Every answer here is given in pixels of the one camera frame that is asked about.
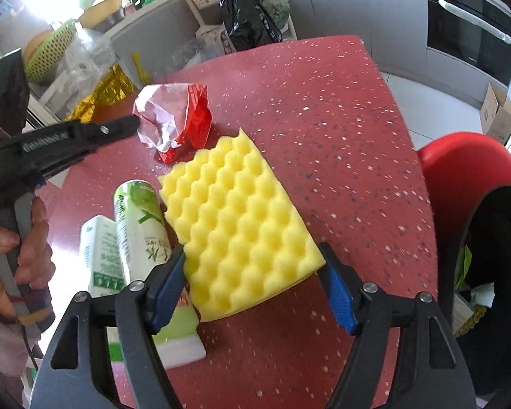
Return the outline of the person left hand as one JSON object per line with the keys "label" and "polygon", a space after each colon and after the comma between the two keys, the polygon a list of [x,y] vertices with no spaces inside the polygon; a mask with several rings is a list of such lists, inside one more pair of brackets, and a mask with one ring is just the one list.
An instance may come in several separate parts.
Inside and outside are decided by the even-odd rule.
{"label": "person left hand", "polygon": [[45,206],[35,195],[0,205],[0,322],[45,331],[54,321],[48,234]]}

